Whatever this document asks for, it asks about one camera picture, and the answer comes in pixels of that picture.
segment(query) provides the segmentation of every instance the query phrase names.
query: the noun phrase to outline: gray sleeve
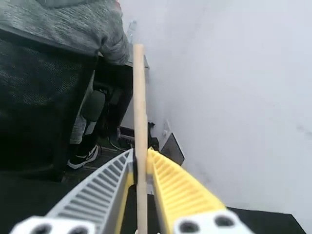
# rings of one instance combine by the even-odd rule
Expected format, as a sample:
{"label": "gray sleeve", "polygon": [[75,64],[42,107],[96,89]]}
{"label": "gray sleeve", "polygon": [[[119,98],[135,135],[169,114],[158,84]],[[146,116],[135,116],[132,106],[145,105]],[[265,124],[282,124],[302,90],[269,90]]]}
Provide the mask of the gray sleeve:
{"label": "gray sleeve", "polygon": [[109,34],[102,40],[100,52],[115,65],[124,65],[129,59],[129,43],[122,28],[121,11],[114,10],[109,19]]}

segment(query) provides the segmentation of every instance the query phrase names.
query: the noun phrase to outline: electrical outlet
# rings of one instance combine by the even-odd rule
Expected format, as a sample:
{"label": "electrical outlet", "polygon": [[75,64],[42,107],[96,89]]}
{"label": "electrical outlet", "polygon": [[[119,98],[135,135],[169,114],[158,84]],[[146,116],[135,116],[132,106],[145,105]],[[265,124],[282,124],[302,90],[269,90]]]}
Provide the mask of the electrical outlet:
{"label": "electrical outlet", "polygon": [[166,119],[164,122],[164,131],[162,133],[162,137],[166,140],[171,133],[169,121]]}

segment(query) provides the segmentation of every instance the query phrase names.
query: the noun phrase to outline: gray hoodie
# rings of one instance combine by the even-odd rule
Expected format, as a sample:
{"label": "gray hoodie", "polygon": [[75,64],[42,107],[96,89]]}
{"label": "gray hoodie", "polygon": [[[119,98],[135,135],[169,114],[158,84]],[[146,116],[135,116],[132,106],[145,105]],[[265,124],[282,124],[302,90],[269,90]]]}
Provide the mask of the gray hoodie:
{"label": "gray hoodie", "polygon": [[[124,65],[129,45],[115,0],[0,0],[0,24],[82,50],[100,50]],[[92,83],[87,91],[92,91]],[[80,143],[85,120],[78,115],[71,143]]]}

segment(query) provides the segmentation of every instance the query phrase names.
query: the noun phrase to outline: screw hole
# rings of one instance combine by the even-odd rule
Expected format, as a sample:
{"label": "screw hole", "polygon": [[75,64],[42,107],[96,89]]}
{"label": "screw hole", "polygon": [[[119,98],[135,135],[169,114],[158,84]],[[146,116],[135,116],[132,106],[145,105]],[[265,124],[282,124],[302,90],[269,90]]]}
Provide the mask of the screw hole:
{"label": "screw hole", "polygon": [[49,234],[51,229],[52,227],[50,224],[41,224],[35,227],[35,229],[33,229],[33,231],[31,232],[31,234]]}
{"label": "screw hole", "polygon": [[219,227],[230,227],[230,226],[234,225],[233,220],[231,220],[230,218],[228,218],[226,216],[218,216],[215,219],[215,223]]}
{"label": "screw hole", "polygon": [[69,234],[88,234],[88,230],[84,227],[77,227],[72,229]]}
{"label": "screw hole", "polygon": [[183,222],[180,224],[180,231],[182,233],[196,233],[199,231],[199,226],[193,222]]}

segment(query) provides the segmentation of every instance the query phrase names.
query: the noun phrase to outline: person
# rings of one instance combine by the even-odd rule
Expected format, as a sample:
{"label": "person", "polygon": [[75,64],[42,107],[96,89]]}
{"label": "person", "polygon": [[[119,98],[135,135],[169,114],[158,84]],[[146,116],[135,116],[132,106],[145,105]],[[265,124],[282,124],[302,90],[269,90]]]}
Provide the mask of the person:
{"label": "person", "polygon": [[[1,24],[81,50],[99,50],[108,63],[115,65],[124,65],[129,58],[121,16],[121,7],[116,0],[0,1]],[[84,101],[92,91],[93,78]],[[95,145],[87,153],[78,152],[86,128],[80,111],[70,140],[74,154],[67,163],[73,169],[95,160],[101,151]]]}

